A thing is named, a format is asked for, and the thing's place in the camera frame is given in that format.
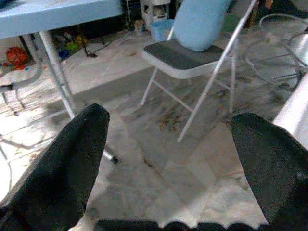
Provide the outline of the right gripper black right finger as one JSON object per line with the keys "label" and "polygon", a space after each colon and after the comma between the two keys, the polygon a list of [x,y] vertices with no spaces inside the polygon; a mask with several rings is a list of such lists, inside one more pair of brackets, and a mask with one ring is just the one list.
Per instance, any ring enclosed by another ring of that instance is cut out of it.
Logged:
{"label": "right gripper black right finger", "polygon": [[242,168],[271,231],[308,229],[308,151],[254,113],[231,119]]}

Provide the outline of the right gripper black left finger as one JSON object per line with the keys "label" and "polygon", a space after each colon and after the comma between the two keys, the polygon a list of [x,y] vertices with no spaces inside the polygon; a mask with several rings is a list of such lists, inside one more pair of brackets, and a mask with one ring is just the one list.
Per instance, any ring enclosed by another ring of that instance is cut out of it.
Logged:
{"label": "right gripper black left finger", "polygon": [[67,231],[85,213],[110,115],[94,103],[38,155],[0,204],[3,231]]}

